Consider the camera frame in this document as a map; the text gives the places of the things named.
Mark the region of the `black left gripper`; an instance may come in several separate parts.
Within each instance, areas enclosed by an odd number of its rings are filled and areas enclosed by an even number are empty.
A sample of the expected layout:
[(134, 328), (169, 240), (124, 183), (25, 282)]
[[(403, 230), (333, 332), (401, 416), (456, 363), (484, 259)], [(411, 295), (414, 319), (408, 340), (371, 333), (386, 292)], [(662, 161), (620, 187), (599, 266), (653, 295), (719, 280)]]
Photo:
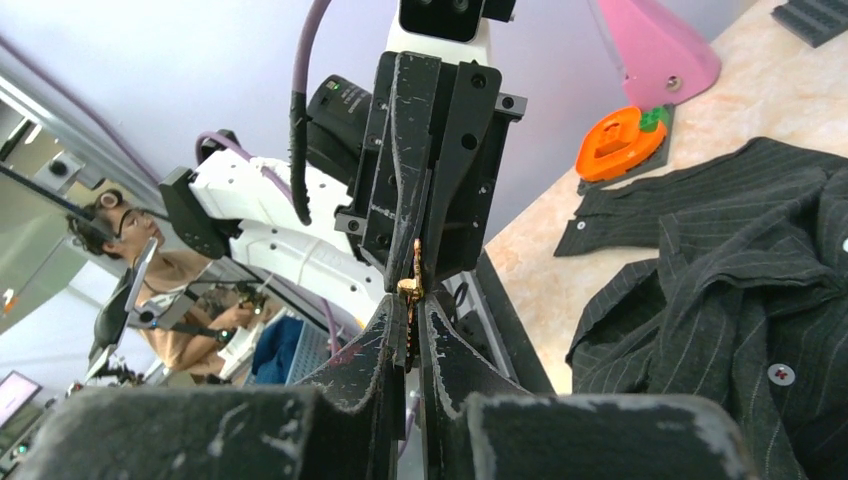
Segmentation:
[(412, 268), (415, 240), (427, 288), (475, 268), (508, 129), (527, 104), (501, 87), (478, 63), (381, 56), (354, 200), (337, 226), (363, 221), (358, 247), (386, 292)]

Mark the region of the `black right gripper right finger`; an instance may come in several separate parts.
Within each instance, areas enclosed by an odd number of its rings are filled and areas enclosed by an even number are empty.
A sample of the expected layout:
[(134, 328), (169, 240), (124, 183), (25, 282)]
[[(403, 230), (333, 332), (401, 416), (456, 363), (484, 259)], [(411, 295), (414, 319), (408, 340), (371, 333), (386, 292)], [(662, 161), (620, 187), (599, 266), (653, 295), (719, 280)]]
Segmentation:
[(418, 306), (429, 479), (748, 479), (738, 427), (691, 395), (532, 394)]

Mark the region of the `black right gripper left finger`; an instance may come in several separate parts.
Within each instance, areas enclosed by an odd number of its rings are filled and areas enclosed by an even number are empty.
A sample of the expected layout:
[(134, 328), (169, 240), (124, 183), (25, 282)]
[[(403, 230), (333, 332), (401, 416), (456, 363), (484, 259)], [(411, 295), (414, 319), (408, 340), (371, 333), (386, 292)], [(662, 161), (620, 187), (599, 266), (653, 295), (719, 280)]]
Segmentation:
[(20, 479), (393, 479), (406, 306), (294, 385), (87, 388), (61, 403)]

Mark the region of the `gold brooch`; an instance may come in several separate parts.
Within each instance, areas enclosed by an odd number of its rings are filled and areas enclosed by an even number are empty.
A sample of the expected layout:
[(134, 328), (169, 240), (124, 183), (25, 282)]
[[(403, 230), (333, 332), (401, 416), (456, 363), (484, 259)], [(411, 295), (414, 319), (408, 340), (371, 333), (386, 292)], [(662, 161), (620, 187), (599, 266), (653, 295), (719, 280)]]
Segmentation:
[(420, 347), (418, 340), (417, 305), (425, 295), (421, 266), (422, 245), (420, 239), (413, 243), (412, 276), (402, 278), (397, 283), (397, 292), (404, 298), (407, 306), (406, 349), (404, 368), (410, 373), (414, 368)]

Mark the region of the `dark pinstriped garment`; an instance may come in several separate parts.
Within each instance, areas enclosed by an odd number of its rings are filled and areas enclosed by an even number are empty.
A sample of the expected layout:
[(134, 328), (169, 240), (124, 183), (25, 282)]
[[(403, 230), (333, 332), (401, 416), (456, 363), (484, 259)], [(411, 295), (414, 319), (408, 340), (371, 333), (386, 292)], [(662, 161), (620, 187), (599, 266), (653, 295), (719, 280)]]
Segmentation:
[(625, 265), (565, 361), (583, 394), (690, 394), (738, 424), (764, 479), (847, 475), (847, 161), (757, 137), (695, 167), (587, 193), (559, 257)]

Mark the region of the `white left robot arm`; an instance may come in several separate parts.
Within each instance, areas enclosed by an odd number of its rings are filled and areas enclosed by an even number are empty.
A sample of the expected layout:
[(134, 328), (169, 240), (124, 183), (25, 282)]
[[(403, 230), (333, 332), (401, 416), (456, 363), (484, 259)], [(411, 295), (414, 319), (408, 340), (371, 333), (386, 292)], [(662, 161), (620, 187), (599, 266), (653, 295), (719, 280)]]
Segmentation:
[(476, 267), (506, 135), (527, 106), (501, 81), (478, 63), (387, 52), (371, 89), (332, 75), (307, 106), (309, 224), (290, 164), (245, 154), (229, 131), (203, 135), (197, 167), (160, 183), (166, 212), (198, 253), (369, 318), (416, 260), (426, 287)]

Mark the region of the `seated person background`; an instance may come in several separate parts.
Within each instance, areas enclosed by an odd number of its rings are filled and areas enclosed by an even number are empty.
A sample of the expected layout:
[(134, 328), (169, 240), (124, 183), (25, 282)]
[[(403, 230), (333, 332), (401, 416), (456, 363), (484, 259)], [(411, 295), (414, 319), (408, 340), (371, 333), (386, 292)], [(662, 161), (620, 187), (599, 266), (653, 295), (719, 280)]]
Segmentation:
[[(92, 216), (97, 225), (92, 226), (68, 214), (68, 230), (80, 246), (94, 256), (107, 256), (134, 266), (141, 259), (148, 240), (157, 240), (157, 250), (144, 277), (138, 305), (188, 286), (211, 264), (209, 258), (191, 249), (166, 250), (165, 237), (154, 215), (131, 204), (118, 189), (103, 191), (81, 210)], [(271, 321), (280, 310), (278, 302), (268, 300), (262, 310), (257, 311), (254, 306), (240, 301), (233, 285), (218, 283), (199, 295), (181, 321), (211, 329), (251, 329)], [(219, 344), (212, 338), (162, 329), (142, 329), (138, 334), (173, 372), (186, 372), (200, 379), (219, 375), (225, 365), (225, 359), (218, 353)]]

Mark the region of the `orange curved toy track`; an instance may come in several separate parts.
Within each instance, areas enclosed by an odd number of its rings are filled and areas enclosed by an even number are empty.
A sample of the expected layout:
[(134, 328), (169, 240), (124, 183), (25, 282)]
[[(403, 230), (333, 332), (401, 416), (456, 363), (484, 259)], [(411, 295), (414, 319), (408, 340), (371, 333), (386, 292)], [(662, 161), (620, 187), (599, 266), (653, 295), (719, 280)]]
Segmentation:
[(591, 183), (623, 177), (658, 153), (670, 133), (672, 110), (657, 106), (616, 110), (585, 135), (575, 161), (578, 176)]

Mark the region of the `pink toy ramp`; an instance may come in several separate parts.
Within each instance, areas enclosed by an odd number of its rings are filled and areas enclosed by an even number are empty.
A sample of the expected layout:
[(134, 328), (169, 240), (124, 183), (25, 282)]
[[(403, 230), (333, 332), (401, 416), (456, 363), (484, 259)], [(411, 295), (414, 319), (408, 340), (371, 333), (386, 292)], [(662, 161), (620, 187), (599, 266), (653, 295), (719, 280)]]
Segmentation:
[(588, 3), (629, 102), (679, 105), (711, 88), (721, 60), (709, 43), (658, 1)]

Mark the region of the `grey square baseplate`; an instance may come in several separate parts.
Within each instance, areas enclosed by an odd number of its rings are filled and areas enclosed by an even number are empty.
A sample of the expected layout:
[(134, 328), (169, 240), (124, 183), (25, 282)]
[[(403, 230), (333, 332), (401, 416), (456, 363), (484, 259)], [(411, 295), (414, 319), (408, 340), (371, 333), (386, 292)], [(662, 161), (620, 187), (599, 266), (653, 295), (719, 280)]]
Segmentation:
[(847, 31), (847, 0), (790, 0), (772, 18), (812, 48)]

